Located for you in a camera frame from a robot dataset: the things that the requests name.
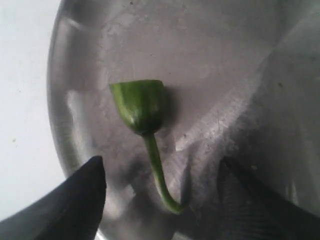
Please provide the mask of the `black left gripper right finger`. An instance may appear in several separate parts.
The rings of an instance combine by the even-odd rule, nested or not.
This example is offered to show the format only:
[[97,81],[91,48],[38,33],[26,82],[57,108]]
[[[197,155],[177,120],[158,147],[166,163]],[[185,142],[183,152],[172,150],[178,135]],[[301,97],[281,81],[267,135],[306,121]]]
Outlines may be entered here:
[[281,197],[230,157],[218,166],[221,240],[318,240],[320,218]]

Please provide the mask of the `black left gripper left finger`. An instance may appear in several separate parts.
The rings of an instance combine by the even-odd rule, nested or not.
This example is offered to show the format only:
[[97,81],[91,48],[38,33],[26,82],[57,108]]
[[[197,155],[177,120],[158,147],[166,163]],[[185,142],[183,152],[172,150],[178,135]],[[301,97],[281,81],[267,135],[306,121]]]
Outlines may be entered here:
[[94,156],[53,191],[0,222],[2,240],[93,240],[106,200],[101,156]]

